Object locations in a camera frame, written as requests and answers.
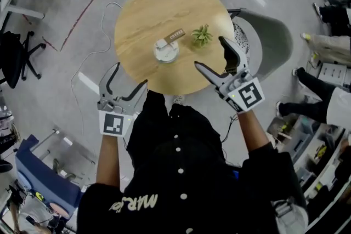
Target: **round wooden table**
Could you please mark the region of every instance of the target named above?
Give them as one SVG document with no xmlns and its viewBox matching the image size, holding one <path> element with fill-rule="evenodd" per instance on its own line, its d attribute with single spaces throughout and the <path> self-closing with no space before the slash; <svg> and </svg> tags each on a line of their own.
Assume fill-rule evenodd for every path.
<svg viewBox="0 0 351 234">
<path fill-rule="evenodd" d="M 205 24 L 209 25 L 213 41 L 196 48 L 191 33 Z M 177 40 L 177 59 L 169 64 L 157 61 L 156 41 L 180 28 L 186 34 Z M 122 67 L 136 82 L 147 79 L 152 91 L 184 95 L 210 84 L 195 68 L 194 61 L 205 63 L 217 73 L 224 71 L 226 62 L 219 36 L 234 40 L 233 23 L 220 0 L 128 0 L 115 26 L 115 47 Z"/>
</svg>

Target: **brown label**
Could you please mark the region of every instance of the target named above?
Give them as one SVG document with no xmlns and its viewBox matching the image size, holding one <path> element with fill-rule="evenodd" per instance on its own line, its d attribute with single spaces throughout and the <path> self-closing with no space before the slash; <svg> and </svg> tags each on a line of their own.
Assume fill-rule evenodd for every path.
<svg viewBox="0 0 351 234">
<path fill-rule="evenodd" d="M 178 38 L 181 38 L 183 35 L 185 35 L 185 32 L 182 28 L 172 32 L 170 35 L 167 35 L 164 40 L 167 42 L 167 44 L 170 44 L 171 42 L 177 40 Z"/>
</svg>

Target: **red line on floor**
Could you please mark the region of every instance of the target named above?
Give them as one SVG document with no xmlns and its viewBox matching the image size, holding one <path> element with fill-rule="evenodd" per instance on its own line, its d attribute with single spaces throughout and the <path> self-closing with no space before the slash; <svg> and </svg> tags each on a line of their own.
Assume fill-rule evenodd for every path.
<svg viewBox="0 0 351 234">
<path fill-rule="evenodd" d="M 27 16 L 26 15 L 23 15 L 22 14 L 22 16 L 23 16 L 23 18 L 25 18 L 26 19 L 26 21 L 28 22 L 28 24 L 30 24 L 30 25 L 32 25 L 32 22 L 27 18 Z"/>
<path fill-rule="evenodd" d="M 44 37 L 42 37 L 42 39 L 46 44 L 48 44 L 51 48 L 53 48 L 56 52 L 58 52 L 57 49 L 49 41 L 47 41 Z"/>
<path fill-rule="evenodd" d="M 62 48 L 64 47 L 64 45 L 66 44 L 69 36 L 71 35 L 72 31 L 75 29 L 77 23 L 80 21 L 80 19 L 83 17 L 84 13 L 86 12 L 86 10 L 89 8 L 89 6 L 93 3 L 94 0 L 90 0 L 89 4 L 85 7 L 85 9 L 83 10 L 83 12 L 79 15 L 78 19 L 76 20 L 75 24 L 73 25 L 73 27 L 71 28 L 70 32 L 68 33 L 66 39 L 64 40 L 64 43 L 62 44 L 62 47 L 60 49 L 60 51 L 62 51 Z"/>
</svg>

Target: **white cable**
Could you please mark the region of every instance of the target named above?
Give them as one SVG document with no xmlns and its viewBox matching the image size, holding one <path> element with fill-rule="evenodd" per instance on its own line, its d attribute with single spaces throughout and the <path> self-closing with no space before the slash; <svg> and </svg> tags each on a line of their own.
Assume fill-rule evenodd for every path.
<svg viewBox="0 0 351 234">
<path fill-rule="evenodd" d="M 81 114 L 81 118 L 82 118 L 82 135 L 83 135 L 83 138 L 84 140 L 88 143 L 89 146 L 91 146 L 91 144 L 89 143 L 89 141 L 85 138 L 84 136 L 84 120 L 83 120 L 83 113 L 81 111 L 81 108 L 79 106 L 79 103 L 78 103 L 78 99 L 77 99 L 77 96 L 75 94 L 75 92 L 73 91 L 73 86 L 72 86 L 72 81 L 74 79 L 74 77 L 77 75 L 78 71 L 81 69 L 82 65 L 84 64 L 84 62 L 90 57 L 90 55 L 92 54 L 99 54 L 99 53 L 105 53 L 105 52 L 108 52 L 110 49 L 111 49 L 111 38 L 106 34 L 106 32 L 104 31 L 104 28 L 103 28 L 103 21 L 104 21 L 104 18 L 105 18 L 105 12 L 106 12 L 106 8 L 110 5 L 110 4 L 114 4 L 114 5 L 117 5 L 118 7 L 122 8 L 121 5 L 119 5 L 117 2 L 109 2 L 105 8 L 104 8 L 104 12 L 103 12 L 103 17 L 101 19 L 101 23 L 100 23 L 100 27 L 101 27 L 101 31 L 103 32 L 103 34 L 109 39 L 109 47 L 106 49 L 106 50 L 102 50 L 102 51 L 94 51 L 94 52 L 91 52 L 90 54 L 88 54 L 86 56 L 86 58 L 82 61 L 81 65 L 79 66 L 79 68 L 77 69 L 77 71 L 75 72 L 75 74 L 72 76 L 71 78 L 71 90 L 72 90 L 72 93 L 73 93 L 73 96 L 75 97 L 75 100 L 76 100 L 76 104 L 78 106 L 78 109 L 79 109 L 79 112 Z M 91 146 L 93 148 L 93 151 L 94 151 L 94 156 L 96 156 L 96 151 L 94 149 L 94 146 Z"/>
</svg>

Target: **small potted plant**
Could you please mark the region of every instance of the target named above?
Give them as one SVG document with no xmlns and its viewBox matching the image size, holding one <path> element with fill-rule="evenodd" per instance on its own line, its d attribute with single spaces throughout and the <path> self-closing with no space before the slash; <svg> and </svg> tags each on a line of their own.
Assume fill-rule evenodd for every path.
<svg viewBox="0 0 351 234">
<path fill-rule="evenodd" d="M 200 26 L 198 30 L 193 30 L 192 34 L 194 37 L 193 44 L 196 47 L 204 47 L 209 41 L 212 41 L 212 34 L 208 32 L 208 24 Z"/>
</svg>

